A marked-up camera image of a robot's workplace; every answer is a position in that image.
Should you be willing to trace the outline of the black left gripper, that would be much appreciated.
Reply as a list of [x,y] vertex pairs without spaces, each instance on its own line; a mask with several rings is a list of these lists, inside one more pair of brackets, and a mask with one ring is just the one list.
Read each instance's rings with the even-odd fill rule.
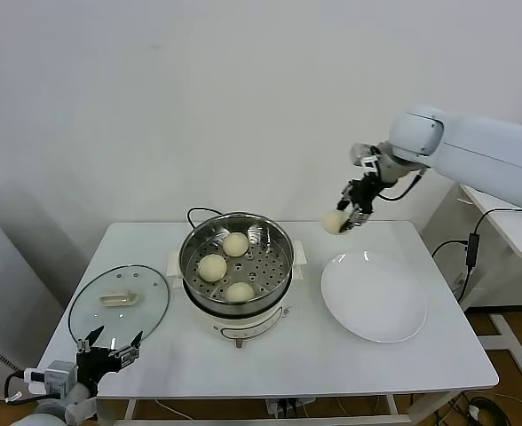
[[77,381],[88,391],[98,391],[99,382],[108,373],[117,373],[122,362],[134,362],[140,353],[143,332],[121,349],[111,351],[108,348],[91,348],[99,339],[104,327],[93,329],[84,339],[76,341]]

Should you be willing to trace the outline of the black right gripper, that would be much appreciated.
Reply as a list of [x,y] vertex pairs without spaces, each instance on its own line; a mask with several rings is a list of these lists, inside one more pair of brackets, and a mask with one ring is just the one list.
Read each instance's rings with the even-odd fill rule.
[[373,212],[373,200],[382,192],[382,180],[377,175],[364,175],[362,179],[354,179],[352,188],[345,188],[341,192],[340,201],[336,205],[337,211],[346,211],[353,206],[352,212],[340,225],[339,233],[347,233],[354,227],[364,225]]

